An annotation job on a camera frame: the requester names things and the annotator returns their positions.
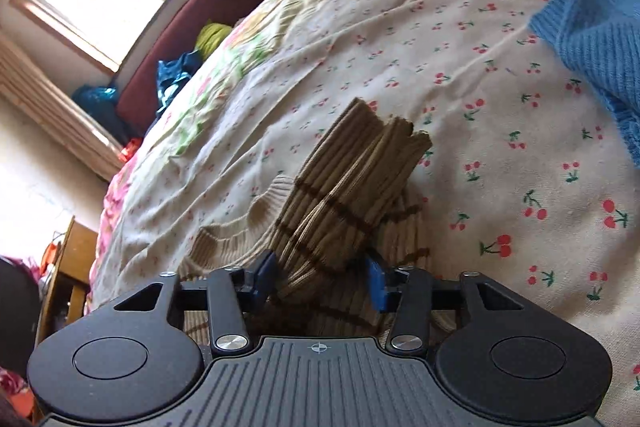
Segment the beige striped knit sweater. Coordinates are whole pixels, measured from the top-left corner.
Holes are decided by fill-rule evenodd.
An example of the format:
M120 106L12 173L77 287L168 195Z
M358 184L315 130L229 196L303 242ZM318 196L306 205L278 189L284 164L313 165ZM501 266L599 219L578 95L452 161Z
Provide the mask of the beige striped knit sweater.
M198 230L181 280L246 268L273 251L276 291L248 319L252 334L385 340L392 319L373 308L364 258L426 267L427 212L409 176L431 147L408 120L382 121L355 98L295 178L280 174L244 216Z

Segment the wooden side cabinet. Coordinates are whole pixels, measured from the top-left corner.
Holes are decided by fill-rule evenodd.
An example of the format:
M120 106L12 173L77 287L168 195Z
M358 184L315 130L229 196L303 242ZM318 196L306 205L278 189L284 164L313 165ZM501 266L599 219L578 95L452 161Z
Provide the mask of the wooden side cabinet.
M42 298L36 343L81 319L90 291L98 234L75 218L56 244L53 271Z

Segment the red plastic bag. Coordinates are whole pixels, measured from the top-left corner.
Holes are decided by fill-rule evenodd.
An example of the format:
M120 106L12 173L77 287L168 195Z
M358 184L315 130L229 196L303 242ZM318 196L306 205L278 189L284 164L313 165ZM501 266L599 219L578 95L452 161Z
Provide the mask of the red plastic bag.
M141 138L132 138L118 153L119 160L123 164L126 164L126 162L130 161L130 159L134 157L134 154L137 153L141 144Z

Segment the black monitor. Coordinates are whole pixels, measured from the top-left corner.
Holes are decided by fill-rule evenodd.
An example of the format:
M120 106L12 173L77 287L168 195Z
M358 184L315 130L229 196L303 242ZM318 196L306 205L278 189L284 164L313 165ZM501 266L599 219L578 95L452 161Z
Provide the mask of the black monitor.
M40 314L38 284L12 260L0 265L1 367L26 377L27 363L36 342Z

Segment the blue plastic bag on sofa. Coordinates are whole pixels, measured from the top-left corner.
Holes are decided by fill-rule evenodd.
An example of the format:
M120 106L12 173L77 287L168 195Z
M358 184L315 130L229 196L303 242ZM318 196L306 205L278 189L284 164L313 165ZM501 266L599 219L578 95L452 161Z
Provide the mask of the blue plastic bag on sofa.
M156 117L160 118L177 94L202 66L198 50L183 53L175 60L159 61L156 71Z

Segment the teal plastic bag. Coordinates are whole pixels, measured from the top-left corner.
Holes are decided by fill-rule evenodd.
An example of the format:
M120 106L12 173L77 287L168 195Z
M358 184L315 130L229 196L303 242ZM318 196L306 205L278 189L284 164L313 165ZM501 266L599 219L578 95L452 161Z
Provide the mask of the teal plastic bag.
M100 124L118 143L126 145L131 131L116 113L118 91L113 87L81 86L72 94L72 100Z

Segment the yellow-green pillow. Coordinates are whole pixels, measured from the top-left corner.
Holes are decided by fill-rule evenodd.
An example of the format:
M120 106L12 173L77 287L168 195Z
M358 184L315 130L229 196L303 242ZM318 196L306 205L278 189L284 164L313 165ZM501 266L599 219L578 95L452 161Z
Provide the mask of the yellow-green pillow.
M194 49L206 61L221 45L225 38L231 34L232 27L222 23L208 23L198 33Z

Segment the left beige curtain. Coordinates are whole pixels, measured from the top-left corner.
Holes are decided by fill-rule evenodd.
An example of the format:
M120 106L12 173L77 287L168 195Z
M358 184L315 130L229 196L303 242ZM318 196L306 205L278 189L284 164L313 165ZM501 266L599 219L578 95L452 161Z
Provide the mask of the left beige curtain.
M100 178L122 169L122 146L47 77L7 35L1 36L1 94Z

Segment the maroon sofa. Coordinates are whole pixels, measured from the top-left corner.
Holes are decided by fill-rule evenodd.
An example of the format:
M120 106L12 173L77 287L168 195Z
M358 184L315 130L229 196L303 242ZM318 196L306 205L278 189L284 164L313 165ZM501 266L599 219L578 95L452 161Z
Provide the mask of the maroon sofa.
M118 89L116 114L133 136L142 136L156 118L157 63L195 48L209 23L234 26L264 0L168 0L152 17L112 80Z

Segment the blue knit sweater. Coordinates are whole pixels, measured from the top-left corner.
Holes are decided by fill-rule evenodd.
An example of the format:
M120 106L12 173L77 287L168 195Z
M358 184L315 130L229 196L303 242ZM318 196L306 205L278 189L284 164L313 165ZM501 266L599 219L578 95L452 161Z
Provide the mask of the blue knit sweater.
M549 0L529 22L591 83L639 162L639 0Z

